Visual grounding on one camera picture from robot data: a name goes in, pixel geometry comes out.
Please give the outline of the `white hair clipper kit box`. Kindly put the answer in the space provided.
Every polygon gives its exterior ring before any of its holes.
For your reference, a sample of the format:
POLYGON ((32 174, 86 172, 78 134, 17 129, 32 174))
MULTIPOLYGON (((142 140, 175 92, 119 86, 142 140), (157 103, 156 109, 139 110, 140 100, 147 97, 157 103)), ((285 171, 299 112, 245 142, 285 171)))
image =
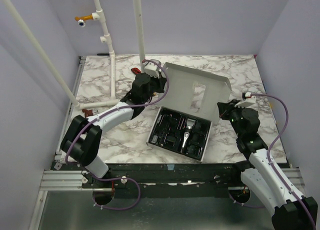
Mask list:
POLYGON ((212 126, 219 122, 217 103, 225 103, 230 97, 230 81, 225 76, 168 62, 164 68, 169 90, 159 103, 146 144, 201 163, 212 126), (194 119, 195 124, 182 149, 187 119, 194 119), (158 136, 157 142, 152 142, 154 135, 158 136))

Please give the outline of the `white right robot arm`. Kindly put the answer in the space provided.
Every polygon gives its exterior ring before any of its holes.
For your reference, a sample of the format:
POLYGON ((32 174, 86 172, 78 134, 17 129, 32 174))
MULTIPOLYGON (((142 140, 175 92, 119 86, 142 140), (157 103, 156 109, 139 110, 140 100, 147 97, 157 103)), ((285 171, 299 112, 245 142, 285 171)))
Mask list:
POLYGON ((316 229, 317 202, 306 197, 275 162, 258 133, 259 114, 250 105, 236 99, 217 104, 220 119, 231 123, 237 148, 246 158, 234 164, 230 181, 236 186, 246 185, 258 197, 268 210, 274 229, 316 229))

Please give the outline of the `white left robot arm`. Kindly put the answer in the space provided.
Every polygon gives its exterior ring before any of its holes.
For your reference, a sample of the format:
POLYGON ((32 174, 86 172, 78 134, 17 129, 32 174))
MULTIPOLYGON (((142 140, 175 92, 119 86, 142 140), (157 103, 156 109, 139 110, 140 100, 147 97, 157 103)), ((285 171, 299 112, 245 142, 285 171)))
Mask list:
POLYGON ((101 188, 111 181, 109 167, 98 156, 102 135, 124 122, 133 120, 150 105, 164 98, 169 90, 166 73, 153 77, 147 73, 135 76, 131 90, 114 107, 90 116, 73 118, 60 144, 66 153, 82 167, 91 172, 93 181, 101 188))

